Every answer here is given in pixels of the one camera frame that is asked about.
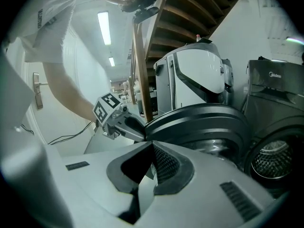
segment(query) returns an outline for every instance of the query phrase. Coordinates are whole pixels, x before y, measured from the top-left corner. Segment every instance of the white t-shirt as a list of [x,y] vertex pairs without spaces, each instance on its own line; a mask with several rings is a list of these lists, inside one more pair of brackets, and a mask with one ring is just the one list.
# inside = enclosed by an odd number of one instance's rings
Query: white t-shirt
[[62,46],[76,0],[32,0],[8,33],[20,37],[26,62],[62,63]]

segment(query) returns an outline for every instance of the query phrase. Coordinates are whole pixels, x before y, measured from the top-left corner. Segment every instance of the midea logo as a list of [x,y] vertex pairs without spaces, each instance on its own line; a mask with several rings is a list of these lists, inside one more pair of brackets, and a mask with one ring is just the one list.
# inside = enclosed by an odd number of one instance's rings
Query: midea logo
[[281,78],[282,76],[279,74],[274,74],[273,72],[269,72],[270,77],[276,77],[276,78]]

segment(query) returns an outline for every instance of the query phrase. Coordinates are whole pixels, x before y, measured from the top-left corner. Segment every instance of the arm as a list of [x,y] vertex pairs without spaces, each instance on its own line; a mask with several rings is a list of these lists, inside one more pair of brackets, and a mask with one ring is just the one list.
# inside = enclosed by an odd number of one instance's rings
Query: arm
[[93,105],[88,102],[67,75],[62,63],[43,63],[47,82],[54,97],[75,114],[95,122]]

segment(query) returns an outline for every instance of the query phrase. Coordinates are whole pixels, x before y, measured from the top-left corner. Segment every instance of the door handle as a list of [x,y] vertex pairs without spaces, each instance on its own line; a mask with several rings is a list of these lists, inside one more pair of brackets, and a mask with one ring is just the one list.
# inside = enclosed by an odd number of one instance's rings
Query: door handle
[[34,83],[34,92],[35,92],[35,99],[37,108],[43,108],[42,99],[41,99],[41,91],[40,86],[46,86],[48,83],[40,83],[39,82],[39,73],[33,73],[33,83]]

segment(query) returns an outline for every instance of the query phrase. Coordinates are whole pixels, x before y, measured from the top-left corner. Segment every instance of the ceiling light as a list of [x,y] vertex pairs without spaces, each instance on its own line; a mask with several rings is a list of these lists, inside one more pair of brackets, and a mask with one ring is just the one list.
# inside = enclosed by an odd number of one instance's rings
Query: ceiling light
[[99,21],[101,33],[103,34],[103,38],[104,38],[104,44],[108,46],[111,44],[109,13],[103,12],[103,13],[98,13],[97,15],[98,15],[98,21]]
[[280,62],[280,63],[286,63],[287,61],[284,60],[277,60],[277,59],[272,59],[271,61],[273,62]]
[[295,38],[291,38],[291,37],[287,37],[286,41],[291,41],[291,42],[295,42],[295,43],[299,43],[301,45],[304,45],[304,41],[301,41],[301,40],[298,40],[298,39],[295,39]]
[[109,57],[109,61],[111,63],[111,66],[115,66],[115,62],[114,62],[114,58],[113,57]]

